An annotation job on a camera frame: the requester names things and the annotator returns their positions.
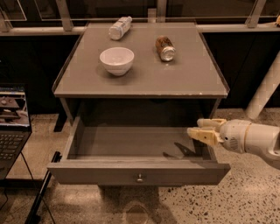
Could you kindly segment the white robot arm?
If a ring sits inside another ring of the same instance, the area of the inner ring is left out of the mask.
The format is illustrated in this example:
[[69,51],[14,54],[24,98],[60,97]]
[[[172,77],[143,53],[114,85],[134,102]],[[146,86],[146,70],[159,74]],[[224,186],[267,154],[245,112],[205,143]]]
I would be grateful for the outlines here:
[[[280,52],[272,62],[245,113],[256,119],[280,84]],[[279,126],[246,120],[199,119],[198,126],[187,129],[190,138],[214,147],[220,144],[227,151],[258,156],[268,165],[280,169]]]

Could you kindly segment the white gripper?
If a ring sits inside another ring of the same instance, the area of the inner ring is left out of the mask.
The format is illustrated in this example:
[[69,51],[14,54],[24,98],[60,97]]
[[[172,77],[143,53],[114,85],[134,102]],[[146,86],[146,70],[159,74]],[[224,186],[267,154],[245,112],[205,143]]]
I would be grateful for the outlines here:
[[250,121],[200,118],[197,124],[199,128],[187,129],[190,138],[210,146],[221,144],[228,151],[241,154],[245,152],[245,136]]

